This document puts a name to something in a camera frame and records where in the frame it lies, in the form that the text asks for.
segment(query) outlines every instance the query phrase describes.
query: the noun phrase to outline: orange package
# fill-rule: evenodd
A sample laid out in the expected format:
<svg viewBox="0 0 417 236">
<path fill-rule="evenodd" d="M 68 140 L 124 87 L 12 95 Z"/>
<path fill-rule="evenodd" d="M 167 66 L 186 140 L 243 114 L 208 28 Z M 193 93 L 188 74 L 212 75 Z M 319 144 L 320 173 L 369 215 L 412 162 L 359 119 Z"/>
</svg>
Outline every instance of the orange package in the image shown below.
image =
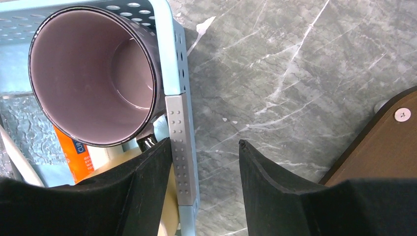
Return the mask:
<svg viewBox="0 0 417 236">
<path fill-rule="evenodd" d="M 94 172 L 87 146 L 66 136 L 55 126 L 54 129 L 64 151 L 72 177 L 75 183 L 78 183 Z"/>
</svg>

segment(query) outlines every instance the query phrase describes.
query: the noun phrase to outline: white stain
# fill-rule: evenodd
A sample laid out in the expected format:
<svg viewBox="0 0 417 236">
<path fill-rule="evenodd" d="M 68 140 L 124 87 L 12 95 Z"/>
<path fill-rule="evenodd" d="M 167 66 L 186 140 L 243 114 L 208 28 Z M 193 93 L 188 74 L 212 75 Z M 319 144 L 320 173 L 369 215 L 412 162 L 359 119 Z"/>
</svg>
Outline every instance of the white stain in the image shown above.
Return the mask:
<svg viewBox="0 0 417 236">
<path fill-rule="evenodd" d="M 189 56 L 190 53 L 193 51 L 197 43 L 200 41 L 201 37 L 203 37 L 203 35 L 206 34 L 207 29 L 213 23 L 215 18 L 216 18 L 215 16 L 212 16 L 208 18 L 206 21 L 204 21 L 203 23 L 196 25 L 196 31 L 198 33 L 198 36 L 197 36 L 196 41 L 193 43 L 193 45 L 191 45 L 191 47 L 188 49 L 187 56 Z"/>
</svg>

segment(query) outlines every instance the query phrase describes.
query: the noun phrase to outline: gray marble countertop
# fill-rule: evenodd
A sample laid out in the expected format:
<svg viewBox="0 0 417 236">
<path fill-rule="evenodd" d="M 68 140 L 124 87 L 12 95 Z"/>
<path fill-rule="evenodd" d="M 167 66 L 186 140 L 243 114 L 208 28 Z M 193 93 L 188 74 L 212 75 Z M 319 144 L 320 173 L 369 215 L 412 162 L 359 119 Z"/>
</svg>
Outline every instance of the gray marble countertop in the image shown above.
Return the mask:
<svg viewBox="0 0 417 236">
<path fill-rule="evenodd" d="M 199 236 L 247 235 L 238 141 L 318 181 L 373 116 L 417 85 L 411 0 L 169 0 L 186 28 Z"/>
</svg>

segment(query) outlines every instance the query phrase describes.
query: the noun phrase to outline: mug handle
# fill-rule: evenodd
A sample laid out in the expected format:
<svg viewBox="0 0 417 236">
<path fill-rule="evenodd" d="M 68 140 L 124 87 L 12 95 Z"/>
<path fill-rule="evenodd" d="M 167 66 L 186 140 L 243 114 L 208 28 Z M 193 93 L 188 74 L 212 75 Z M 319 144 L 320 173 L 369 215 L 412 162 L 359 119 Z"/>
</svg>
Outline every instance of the mug handle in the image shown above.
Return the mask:
<svg viewBox="0 0 417 236">
<path fill-rule="evenodd" d="M 157 142 L 152 122 L 149 122 L 141 134 L 136 137 L 136 143 L 139 145 L 142 152 L 145 152 L 149 148 L 153 147 Z"/>
</svg>

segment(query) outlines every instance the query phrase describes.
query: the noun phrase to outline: screw head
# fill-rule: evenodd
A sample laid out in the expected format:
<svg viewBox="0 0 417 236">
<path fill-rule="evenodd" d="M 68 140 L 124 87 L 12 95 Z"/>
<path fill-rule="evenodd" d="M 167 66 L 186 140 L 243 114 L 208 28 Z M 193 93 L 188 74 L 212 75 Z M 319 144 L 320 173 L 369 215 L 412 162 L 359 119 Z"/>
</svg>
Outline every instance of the screw head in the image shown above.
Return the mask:
<svg viewBox="0 0 417 236">
<path fill-rule="evenodd" d="M 400 108 L 395 111 L 394 118 L 398 122 L 405 122 L 411 117 L 411 111 L 408 108 Z"/>
</svg>

